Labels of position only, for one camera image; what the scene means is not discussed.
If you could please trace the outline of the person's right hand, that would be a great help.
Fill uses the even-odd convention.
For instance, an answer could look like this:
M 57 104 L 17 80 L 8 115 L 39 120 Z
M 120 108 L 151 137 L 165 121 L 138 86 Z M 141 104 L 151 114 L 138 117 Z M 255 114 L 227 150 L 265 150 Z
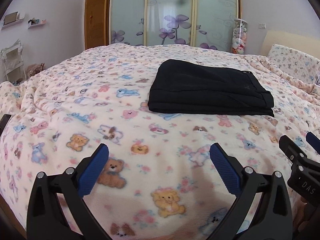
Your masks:
M 296 208 L 296 214 L 293 219 L 293 230 L 301 232 L 309 223 L 315 211 L 316 208 L 313 205 L 305 198 L 300 197 Z

